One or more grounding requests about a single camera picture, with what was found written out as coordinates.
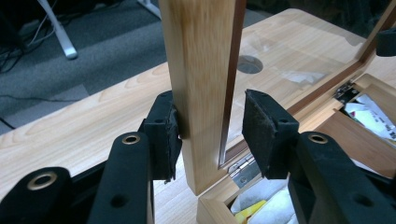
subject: wooden frame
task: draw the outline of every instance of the wooden frame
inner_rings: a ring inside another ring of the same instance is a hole
[[[312,91],[310,94],[307,94],[305,99],[307,98],[309,101],[302,100],[300,102],[305,101],[305,103],[299,103],[304,104],[303,106],[297,104],[297,107],[295,105],[286,107],[292,112],[291,114],[301,122],[300,132],[315,129],[318,127],[318,124],[322,123],[335,113],[335,108],[341,107],[341,104],[331,97],[332,93],[336,89],[335,84],[339,85],[350,79],[357,80],[357,78],[361,77],[364,73],[364,70],[367,70],[367,63],[370,61],[369,59],[372,57],[371,55],[373,55],[373,51],[375,49],[375,34],[380,30],[391,27],[396,20],[395,10],[396,1],[393,0],[384,12],[383,17],[378,22],[373,32],[370,34],[368,40],[357,53],[356,58],[347,63],[343,68],[339,69],[339,72],[336,72],[336,74],[332,76],[330,80],[334,82],[334,86],[320,86],[320,89],[322,90],[321,93]],[[370,77],[363,78],[358,85],[368,87],[374,83],[374,79]],[[395,90],[392,87],[387,86],[386,84],[380,84],[380,86],[380,88],[391,90],[391,94],[395,95]],[[208,190],[199,198],[197,221],[199,223],[236,223],[236,219],[231,214],[228,204],[230,204],[236,195],[241,193],[243,190],[244,189],[239,189],[230,177],[227,176],[223,178],[219,183],[213,186],[212,189]]]
[[[160,1],[172,89],[181,123],[186,177],[196,195],[227,173],[228,165],[221,166],[220,155],[224,154],[238,52],[235,46],[239,48],[238,29],[242,26],[243,13],[238,8],[244,4],[238,0],[216,1],[216,4],[208,0]],[[388,16],[383,17],[374,32],[393,24],[394,4],[392,1],[385,12]],[[324,92],[331,92],[336,84],[363,66],[367,55],[374,50],[373,44],[368,43],[373,42],[371,35],[357,58],[323,78],[315,88],[280,103],[292,115],[303,118],[309,105],[315,106],[312,102],[328,98]],[[236,146],[239,150],[246,148],[244,144]]]

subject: white furniture leg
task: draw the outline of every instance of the white furniture leg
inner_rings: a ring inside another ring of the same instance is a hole
[[[155,16],[157,16],[158,18],[161,19],[161,12],[160,10],[152,5],[150,0],[137,0],[137,2],[142,5],[143,7],[145,7],[148,11],[150,11],[152,14],[154,14]]]
[[[62,49],[64,50],[64,54],[66,55],[66,58],[68,58],[68,59],[77,58],[78,54],[76,52],[76,49],[73,47],[73,44],[70,41],[69,36],[67,36],[66,31],[64,30],[62,25],[56,19],[55,14],[53,14],[53,11],[52,11],[52,8],[50,7],[49,2],[47,0],[37,0],[37,1],[44,8],[44,10],[47,12],[47,14],[49,16],[49,20],[51,21],[53,27],[55,28],[55,34],[58,37],[58,40],[62,46]]]

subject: wood edge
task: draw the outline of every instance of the wood edge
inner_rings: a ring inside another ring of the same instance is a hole
[[[186,35],[184,35],[181,32],[181,30],[183,29],[184,26],[188,25],[186,23],[187,21],[182,20],[183,19],[182,16],[185,15],[183,14],[183,12],[190,13],[190,12],[185,12],[185,10],[187,10],[187,8],[191,8],[192,5],[199,6],[202,4],[205,4],[206,7],[212,7],[211,6],[212,3],[210,1],[205,1],[204,3],[198,3],[193,1],[190,2],[189,1],[172,2],[165,0],[160,1],[160,8],[163,14],[163,29],[164,29],[163,32],[164,32],[165,46],[167,51],[166,54],[169,62],[169,69],[171,74],[170,77],[171,77],[172,89],[174,91],[175,105],[179,107],[177,108],[179,109],[179,111],[184,112],[183,115],[180,115],[181,113],[179,114],[181,121],[180,123],[182,123],[182,125],[179,126],[179,129],[181,130],[181,137],[183,139],[187,138],[189,139],[188,141],[190,141],[187,144],[184,143],[186,147],[183,146],[182,148],[183,160],[185,161],[186,179],[190,189],[195,195],[199,195],[201,192],[203,192],[208,187],[213,185],[213,183],[217,182],[219,179],[225,176],[225,172],[218,169],[219,146],[217,145],[217,143],[219,143],[220,145],[222,123],[219,122],[219,125],[218,124],[216,125],[216,136],[218,135],[219,138],[216,137],[215,140],[216,145],[214,145],[213,147],[195,148],[195,145],[199,145],[199,143],[195,144],[193,142],[193,139],[191,139],[191,123],[190,123],[191,113],[189,112],[190,110],[189,107],[191,106],[186,103],[190,100],[191,97],[189,95],[185,97],[186,95],[185,92],[189,92],[189,90],[186,87],[188,85],[188,80],[185,80],[186,78],[183,75],[186,74],[187,65],[186,64],[180,65],[180,62],[184,63],[184,61],[186,60],[184,56],[186,54],[185,52],[186,47],[185,46],[181,47],[180,42],[186,41],[187,38]],[[224,10],[221,13],[223,16],[227,15],[226,17],[227,19],[223,19],[223,17],[219,15],[217,11],[214,11],[214,13],[212,13],[211,16],[212,19],[219,18],[219,21],[222,21],[222,23],[225,22],[227,24],[226,33],[224,35],[227,36],[225,37],[227,43],[226,45],[230,45],[229,47],[231,47],[231,42],[233,40],[232,34],[233,34],[233,18],[234,18],[235,6],[226,3],[226,1],[216,4],[216,6],[219,7],[220,9],[221,7],[224,7],[224,4],[227,4],[226,5],[227,7],[224,8]],[[205,17],[204,15],[205,12],[199,7],[196,8],[196,13],[200,13],[200,15],[203,18]],[[199,21],[200,22],[199,27],[205,27],[202,21],[203,20]],[[230,60],[230,49],[227,48],[226,49],[223,48],[221,50],[221,52],[223,53],[222,55],[224,61],[221,67],[224,68],[223,69],[224,74],[221,74],[221,76],[224,77],[224,82],[226,82],[228,79],[226,76],[228,75],[228,69],[229,69],[228,66]],[[223,89],[224,90],[221,90],[221,94],[220,94],[221,98],[223,97],[223,95],[225,95],[226,92],[226,88],[224,87]],[[223,112],[224,108],[219,106],[216,108],[216,110],[219,110],[219,112],[220,111]]]
[[[334,98],[317,107],[312,113],[299,119],[299,133],[314,131],[321,123],[329,119],[343,104]]]
[[[376,85],[377,87],[386,90],[386,92],[396,97],[396,90],[393,87],[391,87],[388,83],[378,79],[377,77],[370,75],[369,73],[364,73],[354,83],[360,89],[367,89],[371,85]]]
[[[198,199],[197,222],[200,224],[237,224],[225,203],[205,198]]]
[[[341,111],[335,111],[335,113],[332,115],[332,119],[336,118],[336,117],[341,117],[343,118],[344,122],[348,124],[348,127],[351,127],[351,129],[359,129],[359,133],[365,134],[365,135],[370,135],[373,138],[378,138],[378,136],[376,136],[374,133],[371,133],[369,130],[365,129],[364,127],[361,127],[357,122],[355,122],[354,120],[350,119],[348,116],[344,115]],[[326,123],[322,123],[319,125],[320,127],[324,127],[324,125],[326,125]],[[390,145],[388,145],[385,141],[382,141],[381,139],[377,139],[377,141],[375,141],[378,145],[380,145],[381,147],[376,147],[376,148],[388,148],[389,151],[392,151],[394,148]],[[381,174],[382,176],[386,177],[386,178],[393,178],[396,175],[396,170],[379,170],[379,167],[376,167],[376,165],[372,165],[370,162],[365,162],[362,160],[359,160],[359,158],[353,158],[353,151],[349,151],[346,150],[345,148],[343,148],[343,150],[345,151],[345,153],[348,155],[349,158],[359,161],[361,163],[363,163],[364,165],[367,165],[368,167],[370,167],[371,169],[375,170],[377,173]]]
[[[352,78],[353,74],[358,71],[359,68],[363,66],[363,63],[359,60],[352,60],[340,70],[335,72],[332,78],[306,95],[303,99],[298,101],[298,103],[292,105],[287,110],[293,116],[301,111],[305,110],[312,102],[315,102],[318,98],[321,98],[326,92],[333,90],[337,85],[342,84],[343,81]]]
[[[357,80],[358,85],[362,85],[362,86],[369,86],[372,84],[372,82],[376,82],[376,81],[379,81],[379,79],[377,79],[376,77],[372,77],[369,74],[364,74],[360,76],[359,80]],[[378,83],[380,87],[387,86],[386,83],[383,82],[378,82]],[[332,109],[332,111],[330,111],[331,112],[330,116],[327,116],[327,117],[331,117],[333,114],[336,113],[334,109],[336,109],[337,107],[339,107],[339,104],[337,104],[336,100],[332,98],[329,101],[325,102],[324,104],[320,105],[319,108],[316,109],[316,111],[319,111],[322,108]],[[198,207],[197,218],[198,217],[211,218],[211,219],[200,219],[200,220],[201,221],[210,220],[213,222],[200,222],[200,223],[227,223],[227,222],[218,222],[216,216],[218,216],[219,214],[213,211],[220,210],[221,213],[225,214],[225,209],[227,209],[228,215],[232,216],[230,210],[227,207],[227,204],[230,203],[236,197],[236,195],[240,194],[241,192],[241,189],[234,189],[233,187],[230,186],[232,182],[233,181],[231,180],[231,178],[229,177],[224,178],[218,183],[217,186],[213,186],[211,189],[209,189],[207,192],[201,195],[201,197],[199,198],[200,206]],[[227,191],[228,194],[223,194],[221,193],[222,191]]]
[[[245,141],[245,139],[242,139],[226,151],[225,162],[220,167],[227,166],[227,163],[232,161],[233,158],[235,158],[239,154],[243,153],[246,149],[248,149],[248,143]]]
[[[394,22],[396,21],[396,0],[392,0],[388,7],[385,9],[384,14],[381,19],[376,24],[373,31],[369,34],[366,42],[364,42],[363,46],[359,50],[356,55],[356,59],[362,63],[366,63],[371,55],[374,54],[376,47],[376,34],[382,30],[387,30],[392,27]]]
[[[236,162],[239,160],[242,160],[250,150],[246,148],[246,150],[241,151],[238,155],[236,155],[232,160],[227,161],[226,163],[223,164],[219,169],[222,170],[225,174],[213,185],[209,186],[207,189],[205,189],[198,197],[204,197],[204,198],[215,198],[214,194],[211,192],[220,192],[222,188],[225,189],[239,189],[235,183],[231,180],[231,178],[227,175],[228,174],[228,169]],[[222,198],[216,197],[217,200],[224,201],[226,202],[228,198],[232,197],[231,195],[226,195]]]
[[[230,60],[228,64],[227,88],[225,93],[225,104],[223,113],[223,122],[221,129],[219,165],[222,165],[226,159],[226,146],[228,130],[230,127],[231,110],[233,106],[233,91],[235,88],[236,68],[238,65],[239,49],[241,46],[241,38],[243,33],[243,25],[245,18],[245,7],[247,0],[235,0],[233,14],[233,34],[230,46]]]

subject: cable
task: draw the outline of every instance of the cable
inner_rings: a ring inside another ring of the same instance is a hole
[[[0,58],[3,58],[5,55],[7,55],[6,56],[6,58],[9,56],[9,54],[13,51],[13,50],[15,50],[15,48],[10,48],[10,47],[8,47],[6,50],[3,50],[3,52],[1,52],[1,54],[0,54]]]
[[[2,123],[4,123],[8,128],[10,128],[10,129],[12,129],[12,130],[16,129],[14,126],[12,126],[12,125],[9,124],[8,122],[6,122],[3,118],[0,118],[0,121],[1,121]]]
[[[49,31],[49,28],[47,28],[44,35],[46,35],[48,31]],[[11,71],[11,69],[14,68],[14,66],[17,64],[17,62],[21,59],[21,57],[23,55],[27,55],[27,54],[33,52],[35,49],[38,49],[43,43],[44,43],[44,41],[41,41],[40,43],[38,43],[34,47],[31,47],[28,50],[14,48],[14,49],[9,49],[8,52],[2,53],[0,55],[0,57],[4,57],[5,55],[7,55],[7,56],[4,59],[1,59],[3,62],[0,65],[0,74],[4,74],[4,73]],[[15,59],[15,60],[12,63],[10,63],[11,65],[8,65],[7,68],[5,68],[7,62],[9,62],[9,60],[11,60],[11,59]]]
[[[53,9],[53,8],[55,7],[55,5],[56,5],[57,2],[58,2],[58,0],[55,0],[55,2],[52,4],[51,9]],[[43,41],[43,40],[47,39],[48,37],[50,37],[50,36],[55,32],[55,27],[54,27],[53,30],[52,30],[52,32],[51,32],[49,35],[46,35],[46,36],[44,36],[44,37],[42,37],[42,38],[40,38],[40,39],[38,39],[38,40],[35,40],[35,39],[37,38],[37,36],[38,36],[38,33],[39,33],[40,30],[41,30],[41,27],[42,27],[43,24],[44,24],[44,21],[46,21],[48,17],[49,17],[49,15],[46,14],[46,16],[44,17],[44,19],[40,22],[40,25],[38,25],[38,28],[37,28],[37,30],[35,31],[34,37],[33,37],[32,40],[30,41],[30,43],[27,45],[27,47],[30,47],[31,45],[35,44],[35,43],[38,42],[38,41]]]
[[[67,102],[77,102],[80,101],[81,99],[71,99],[71,100],[58,100],[58,99],[46,99],[46,98],[40,98],[40,97],[18,97],[18,96],[12,96],[8,94],[2,94],[0,97],[3,98],[11,98],[13,100],[26,100],[26,101],[44,101],[44,102],[53,102],[53,103],[67,103]]]

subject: wooden post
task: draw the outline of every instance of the wooden post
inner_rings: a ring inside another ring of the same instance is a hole
[[[225,175],[246,0],[160,0],[187,182],[198,195]]]

